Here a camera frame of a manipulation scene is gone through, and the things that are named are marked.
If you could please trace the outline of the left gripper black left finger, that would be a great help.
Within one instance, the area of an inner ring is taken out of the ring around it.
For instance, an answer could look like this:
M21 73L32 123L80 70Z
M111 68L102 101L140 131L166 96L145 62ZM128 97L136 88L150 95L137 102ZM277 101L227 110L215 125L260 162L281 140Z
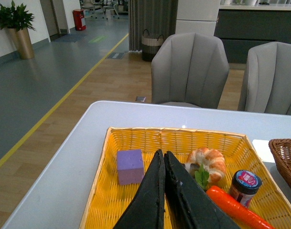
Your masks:
M164 228L165 162L158 149L145 176L115 229Z

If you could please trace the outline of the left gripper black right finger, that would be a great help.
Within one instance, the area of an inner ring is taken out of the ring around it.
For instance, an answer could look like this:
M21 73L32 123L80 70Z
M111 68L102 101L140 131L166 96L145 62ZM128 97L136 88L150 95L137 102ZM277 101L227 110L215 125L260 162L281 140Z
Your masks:
M173 229L238 229L238 224L201 189L183 165L164 154L165 195Z

